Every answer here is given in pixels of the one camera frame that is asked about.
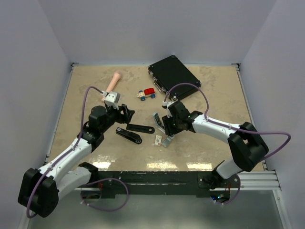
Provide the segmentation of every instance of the cable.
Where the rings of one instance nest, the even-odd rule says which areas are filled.
[[[233,130],[236,130],[236,131],[239,131],[239,132],[243,132],[243,133],[246,133],[246,134],[252,134],[252,135],[286,135],[287,136],[286,141],[284,141],[284,143],[281,144],[275,151],[273,151],[272,153],[269,153],[267,156],[265,156],[263,158],[263,160],[265,160],[265,159],[273,156],[274,154],[276,154],[278,151],[280,151],[282,148],[284,148],[284,146],[287,145],[287,143],[291,140],[291,135],[288,132],[285,132],[285,131],[249,131],[249,130],[243,130],[243,129],[239,129],[239,128],[236,128],[236,127],[233,127],[233,126],[229,126],[229,125],[226,125],[226,124],[222,124],[222,123],[219,123],[217,121],[209,119],[208,116],[207,116],[207,113],[209,111],[209,102],[208,102],[208,99],[206,98],[205,94],[203,93],[203,91],[199,87],[197,87],[197,86],[195,86],[195,85],[193,85],[191,83],[179,83],[179,84],[175,85],[174,87],[172,87],[168,91],[168,93],[166,94],[164,102],[166,102],[166,99],[169,96],[169,93],[173,89],[175,89],[176,87],[181,86],[181,85],[192,86],[192,87],[196,88],[203,95],[203,97],[205,99],[205,102],[206,102],[206,110],[204,112],[204,117],[210,123],[213,123],[213,124],[216,124],[216,125],[228,128],[228,129],[231,128]]]
[[[121,180],[116,179],[116,178],[105,178],[105,179],[101,179],[101,180],[97,180],[97,181],[88,183],[88,184],[86,184],[85,186],[94,185],[94,184],[96,184],[96,183],[100,183],[100,182],[103,182],[103,181],[106,181],[106,180],[115,180],[115,181],[118,181],[118,182],[120,182],[120,183],[124,186],[124,188],[126,189],[126,195],[127,195],[127,196],[126,196],[126,200],[124,201],[124,203],[122,203],[122,205],[120,205],[119,207],[114,208],[114,209],[105,209],[105,208],[101,208],[101,207],[98,207],[98,206],[95,206],[95,205],[86,203],[82,195],[81,195],[81,200],[82,200],[81,203],[85,203],[85,205],[87,205],[87,206],[89,206],[89,207],[91,207],[91,208],[94,208],[94,209],[96,209],[96,210],[107,211],[107,212],[117,211],[117,210],[120,210],[121,208],[123,208],[123,207],[127,204],[128,200],[129,200],[129,191],[128,191],[127,186],[126,186],[126,185],[124,184],[124,182],[122,182]]]
[[[42,180],[46,177],[46,175],[53,170],[53,168],[56,166],[56,164],[58,164],[64,157],[66,157],[70,152],[74,151],[75,148],[77,147],[78,143],[81,140],[81,133],[83,131],[83,123],[84,123],[84,114],[85,114],[85,106],[86,106],[86,100],[87,100],[87,95],[90,89],[95,89],[96,91],[98,91],[99,93],[102,93],[102,91],[94,86],[90,86],[87,88],[86,92],[85,92],[85,96],[84,96],[84,100],[82,102],[82,108],[81,108],[81,130],[80,130],[80,134],[79,137],[76,141],[76,143],[74,144],[74,146],[72,146],[69,150],[67,150],[67,152],[65,152],[63,155],[61,155],[53,164],[51,164],[51,166],[44,172],[44,174],[42,174],[42,176],[39,178],[39,180],[37,181],[36,185],[33,188],[32,193],[30,194],[30,198],[28,200],[28,204],[27,204],[27,210],[26,210],[26,214],[27,217],[29,219],[35,217],[37,215],[37,213],[34,213],[33,215],[30,214],[30,207],[31,207],[31,202],[33,201],[34,195],[37,191],[38,186],[40,185],[40,183],[42,182]]]

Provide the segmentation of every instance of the pink dildo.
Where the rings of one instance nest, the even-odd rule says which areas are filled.
[[[119,81],[121,76],[122,74],[119,71],[114,72],[112,80],[106,89],[106,92],[111,92],[114,89],[116,83]]]

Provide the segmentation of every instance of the black plastic part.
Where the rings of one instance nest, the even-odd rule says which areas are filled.
[[[125,104],[119,109],[95,106],[91,109],[88,122],[85,123],[81,133],[82,139],[91,144],[92,152],[104,140],[104,133],[115,123],[129,123],[134,115],[134,110],[129,110]]]
[[[223,163],[222,161],[218,166],[216,166],[210,174],[207,174],[202,179],[204,183],[210,185],[210,189],[215,189],[224,185],[225,180],[216,171],[217,168]]]
[[[180,101],[171,104],[168,109],[171,112],[172,117],[162,117],[165,133],[168,136],[175,135],[183,130],[195,133],[192,123],[196,117],[202,115],[201,112],[193,111],[190,113]]]
[[[256,131],[255,127],[248,122],[240,126],[243,130]],[[234,162],[243,171],[250,172],[264,156],[269,149],[260,135],[252,135],[236,131],[228,138]]]
[[[136,133],[130,132],[128,130],[124,130],[122,128],[116,128],[115,132],[119,136],[122,136],[122,137],[128,139],[129,141],[132,141],[138,145],[142,143],[142,139],[141,139],[140,135],[138,135]]]
[[[174,55],[150,65],[148,71],[152,73],[155,83],[165,92],[168,92],[179,83],[191,83],[197,87],[201,86],[200,81]],[[192,86],[183,85],[172,90],[169,98],[173,99],[176,96],[177,100],[181,100],[196,91],[197,89]]]
[[[27,206],[30,195],[42,174],[37,170],[30,168],[25,172],[18,196],[18,203]],[[45,177],[34,194],[30,204],[30,209],[40,215],[47,217],[58,204],[58,189],[55,181],[51,177]]]
[[[90,164],[88,162],[83,162],[83,163],[79,164],[78,166],[86,168],[91,173],[91,177],[90,177],[89,183],[98,180],[98,178],[99,178],[99,169],[97,167],[95,167],[94,165],[92,165],[92,164]]]
[[[127,124],[126,129],[131,130],[131,131],[141,132],[141,133],[147,133],[147,134],[154,133],[154,128],[152,126]]]

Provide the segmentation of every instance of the small metal piece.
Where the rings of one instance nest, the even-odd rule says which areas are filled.
[[[132,141],[136,144],[141,144],[142,143],[142,139],[141,139],[140,135],[138,135],[136,133],[130,132],[128,130],[124,130],[122,128],[116,128],[115,132],[119,136],[122,136],[122,137],[128,139],[129,141]]]
[[[127,124],[126,129],[131,130],[131,131],[147,133],[147,134],[153,134],[154,133],[154,128],[152,126]]]
[[[161,92],[162,93],[162,89],[161,89],[161,87],[156,83],[156,82],[154,82],[153,83],[155,86],[156,86],[156,88],[159,90],[159,92]]]
[[[156,123],[158,129],[161,130],[162,133],[165,134],[165,127],[163,126],[163,123],[162,123],[162,121],[161,121],[161,119],[160,119],[158,113],[153,113],[152,116],[153,116],[153,119],[154,119],[154,121],[155,121],[155,123]]]
[[[154,141],[154,145],[155,146],[160,146],[161,145],[161,140],[162,140],[162,136],[156,135],[156,140]]]
[[[164,146],[165,148],[168,147],[168,145],[171,143],[173,136],[167,136],[167,138],[161,143],[162,146]]]

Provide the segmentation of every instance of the black metal bracket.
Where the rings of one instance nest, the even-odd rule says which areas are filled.
[[[126,139],[128,139],[129,141],[132,141],[136,144],[141,144],[142,143],[142,139],[140,137],[140,135],[130,132],[128,130],[124,130],[122,128],[116,128],[115,130],[116,134],[118,134],[119,136],[122,136]]]
[[[188,171],[188,172],[145,172],[145,171],[99,171],[98,179],[116,178],[124,182],[130,195],[192,195],[198,198],[210,198],[223,191],[211,191],[211,185],[205,182],[205,177],[212,171]],[[237,188],[234,176],[229,181],[231,187]],[[219,187],[225,188],[226,181]],[[124,186],[116,181],[103,182],[101,198],[115,198],[116,195],[124,195]]]
[[[131,131],[141,132],[141,133],[147,133],[147,134],[154,133],[154,128],[152,126],[127,124],[126,129],[131,130]]]

